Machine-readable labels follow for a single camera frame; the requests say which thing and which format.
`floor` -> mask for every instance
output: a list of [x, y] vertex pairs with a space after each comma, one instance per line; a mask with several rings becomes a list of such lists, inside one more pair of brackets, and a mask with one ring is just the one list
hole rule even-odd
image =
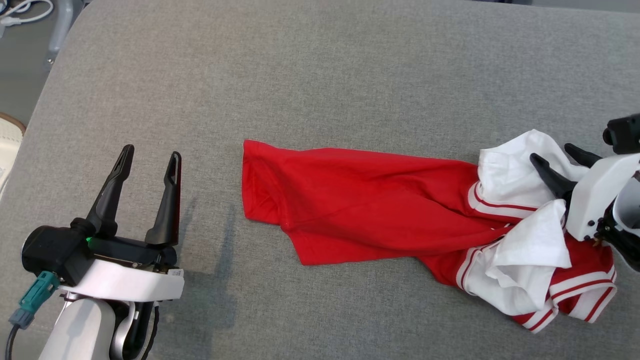
[[[39, 3], [25, 15], [35, 16], [46, 8]], [[44, 61], [56, 14], [54, 10], [39, 22], [6, 28], [0, 38], [0, 112], [25, 125], [49, 75]]]
[[[534, 6], [640, 13], [638, 0], [531, 1]], [[30, 12], [39, 13], [45, 7], [46, 4], [36, 4]], [[25, 125], [29, 123], [47, 79], [44, 61], [55, 20], [56, 11], [40, 22], [7, 28], [0, 38], [0, 112], [19, 119]]]

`red stripe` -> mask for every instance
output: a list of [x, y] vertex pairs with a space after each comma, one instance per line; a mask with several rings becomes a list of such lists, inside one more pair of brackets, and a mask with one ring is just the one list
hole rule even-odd
[[474, 186], [474, 195], [476, 196], [476, 200], [478, 200], [479, 202], [483, 203], [484, 205], [487, 205], [491, 208], [509, 208], [509, 209], [520, 209], [520, 210], [527, 210], [527, 211], [536, 211], [536, 208], [530, 208], [528, 206], [519, 206], [519, 205], [509, 205], [509, 204], [501, 204], [501, 205], [497, 205], [497, 204], [490, 204], [486, 201], [484, 201], [483, 199], [480, 199], [480, 196], [478, 196], [478, 184], [476, 183], [476, 185]]
[[469, 258], [469, 264], [467, 264], [467, 268], [465, 269], [465, 272], [462, 273], [462, 278], [460, 279], [460, 287], [462, 288], [462, 290], [465, 290], [465, 277], [467, 276], [467, 272], [469, 271], [469, 268], [471, 267], [471, 264], [474, 262], [474, 257], [476, 256], [476, 252], [478, 252], [478, 249], [474, 250], [471, 253], [471, 257]]
[[583, 288], [583, 287], [591, 286], [591, 285], [595, 285], [595, 284], [602, 284], [602, 283], [605, 283], [605, 282], [611, 283], [611, 280], [602, 279], [602, 280], [594, 280], [594, 281], [585, 282], [584, 284], [580, 284], [580, 285], [574, 286], [574, 287], [572, 287], [570, 289], [567, 289], [567, 290], [564, 290], [564, 291], [560, 291], [559, 293], [554, 294], [554, 296], [552, 296], [551, 298], [555, 299], [556, 297], [558, 297], [558, 296], [560, 296], [562, 294], [566, 294], [568, 292], [571, 292], [573, 290], [577, 290], [579, 288]]
[[467, 268], [465, 269], [465, 272], [462, 273], [462, 278], [460, 279], [460, 287], [462, 288], [462, 290], [466, 291], [465, 286], [464, 286], [465, 277], [467, 276], [467, 272], [469, 271], [469, 268], [471, 267], [471, 264], [474, 263], [474, 258], [476, 256], [476, 253], [477, 252], [482, 252], [482, 250], [488, 248], [491, 245], [493, 245], [493, 243], [486, 244], [485, 246], [481, 247], [480, 249], [476, 249], [476, 250], [473, 251], [473, 253], [471, 253], [471, 256], [469, 257], [469, 264], [467, 264]]
[[[613, 270], [613, 274], [611, 274], [611, 281], [613, 281], [614, 277], [616, 277], [616, 271], [615, 270]], [[609, 296], [609, 293], [611, 291], [613, 291], [613, 287], [608, 288], [607, 291], [604, 292], [604, 294], [600, 297], [600, 299], [598, 299], [598, 302], [595, 304], [595, 306], [593, 306], [593, 309], [591, 309], [591, 312], [589, 313], [587, 318], [584, 319], [584, 321], [588, 322], [591, 319], [591, 317], [596, 313], [596, 310], [600, 307], [600, 305], [602, 304], [604, 299], [606, 299], [607, 296]]]
[[587, 316], [586, 319], [584, 319], [584, 321], [588, 322], [591, 317], [593, 316], [593, 314], [596, 313], [596, 310], [600, 307], [600, 304], [602, 304], [602, 302], [604, 301], [604, 299], [609, 295], [609, 293], [611, 292], [611, 290], [613, 290], [613, 288], [608, 288], [607, 291], [604, 292], [604, 294], [600, 297], [600, 300], [598, 300], [598, 302], [596, 303], [596, 305], [593, 307], [593, 309], [591, 309], [591, 312], [589, 313], [589, 316]]
[[551, 314], [553, 314], [553, 313], [554, 313], [553, 309], [549, 310], [549, 312], [548, 312], [545, 316], [543, 316], [543, 317], [542, 317], [542, 319], [540, 319], [540, 321], [538, 321], [538, 323], [537, 323], [536, 325], [533, 325], [532, 327], [530, 327], [530, 328], [529, 328], [529, 330], [530, 330], [530, 331], [533, 331], [533, 330], [537, 329], [537, 328], [538, 328], [540, 325], [542, 325], [542, 323], [543, 323], [543, 322], [545, 322], [545, 320], [546, 320], [547, 318], [549, 318], [549, 317], [551, 316]]

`gray couch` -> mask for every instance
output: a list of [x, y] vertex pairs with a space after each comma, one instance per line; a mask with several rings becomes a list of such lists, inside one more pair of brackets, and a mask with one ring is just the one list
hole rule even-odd
[[[152, 225], [184, 160], [182, 299], [153, 359], [637, 359], [640, 275], [595, 324], [533, 335], [412, 258], [300, 265], [277, 226], [244, 218], [242, 142], [475, 162], [536, 128], [611, 154], [609, 119], [640, 110], [640, 17], [457, 0], [98, 0], [47, 80], [0, 206], [0, 318], [33, 275], [20, 246], [85, 216], [136, 146], [119, 234]], [[62, 301], [16, 339], [36, 358]], [[2, 327], [5, 338], [9, 325]]]

